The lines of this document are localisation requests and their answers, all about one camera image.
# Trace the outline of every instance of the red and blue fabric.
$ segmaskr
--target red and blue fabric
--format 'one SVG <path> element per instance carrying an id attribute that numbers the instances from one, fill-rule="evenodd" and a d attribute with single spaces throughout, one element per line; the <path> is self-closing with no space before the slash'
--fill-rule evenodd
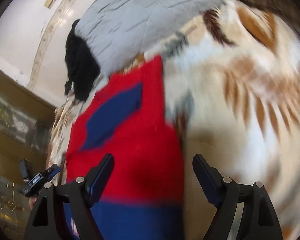
<path id="1" fill-rule="evenodd" d="M 105 240 L 182 240 L 183 158 L 164 118 L 162 61 L 114 74 L 73 124 L 67 181 L 85 176 L 105 153 L 114 170 L 91 208 Z M 71 210 L 65 205 L 67 222 Z"/>

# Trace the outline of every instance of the blue stripe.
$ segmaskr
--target blue stripe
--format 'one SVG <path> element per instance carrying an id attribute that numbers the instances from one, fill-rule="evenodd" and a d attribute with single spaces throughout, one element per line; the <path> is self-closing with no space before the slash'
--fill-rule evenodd
<path id="1" fill-rule="evenodd" d="M 64 204 L 71 228 L 71 209 Z M 183 240 L 181 207 L 132 206 L 100 201 L 91 208 L 105 240 Z"/>
<path id="2" fill-rule="evenodd" d="M 81 150 L 101 147 L 113 135 L 115 128 L 141 107 L 141 94 L 140 82 L 102 104 L 86 123 L 87 138 Z"/>

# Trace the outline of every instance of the gray blanket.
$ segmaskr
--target gray blanket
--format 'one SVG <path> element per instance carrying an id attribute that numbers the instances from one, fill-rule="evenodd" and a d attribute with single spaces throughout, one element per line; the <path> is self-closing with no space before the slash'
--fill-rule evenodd
<path id="1" fill-rule="evenodd" d="M 222 0 L 96 0 L 75 32 L 109 75 Z"/>

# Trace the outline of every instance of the decorative border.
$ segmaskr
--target decorative border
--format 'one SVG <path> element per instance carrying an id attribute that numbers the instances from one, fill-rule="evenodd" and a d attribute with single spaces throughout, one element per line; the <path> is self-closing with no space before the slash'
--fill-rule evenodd
<path id="1" fill-rule="evenodd" d="M 57 10 L 54 12 L 53 16 L 50 19 L 50 22 L 48 23 L 48 26 L 46 30 L 43 33 L 43 36 L 41 38 L 37 54 L 34 58 L 34 63 L 32 66 L 30 81 L 28 85 L 26 86 L 27 89 L 33 90 L 36 83 L 38 74 L 40 71 L 40 67 L 42 64 L 42 60 L 44 57 L 44 54 L 48 48 L 48 45 L 51 41 L 52 36 L 55 33 L 55 30 L 58 28 L 58 26 L 62 23 L 64 20 L 64 16 L 68 13 L 71 6 L 76 2 L 76 0 L 63 0 L 60 5 L 58 6 Z"/>

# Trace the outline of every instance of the white wall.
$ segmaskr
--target white wall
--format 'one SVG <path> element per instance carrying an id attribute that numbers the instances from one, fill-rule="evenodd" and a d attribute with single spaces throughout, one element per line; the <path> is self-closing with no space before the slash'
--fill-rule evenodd
<path id="1" fill-rule="evenodd" d="M 0 69 L 26 86 L 41 37 L 58 5 L 51 9 L 46 0 L 13 0 L 0 18 Z"/>
<path id="2" fill-rule="evenodd" d="M 82 18 L 94 1 L 76 0 L 66 13 L 58 17 L 62 21 L 54 30 L 50 43 L 46 47 L 32 92 L 55 106 L 61 106 L 66 99 L 64 96 L 64 85 L 67 80 L 67 68 L 64 60 L 66 38 L 72 23 L 76 19 Z"/>

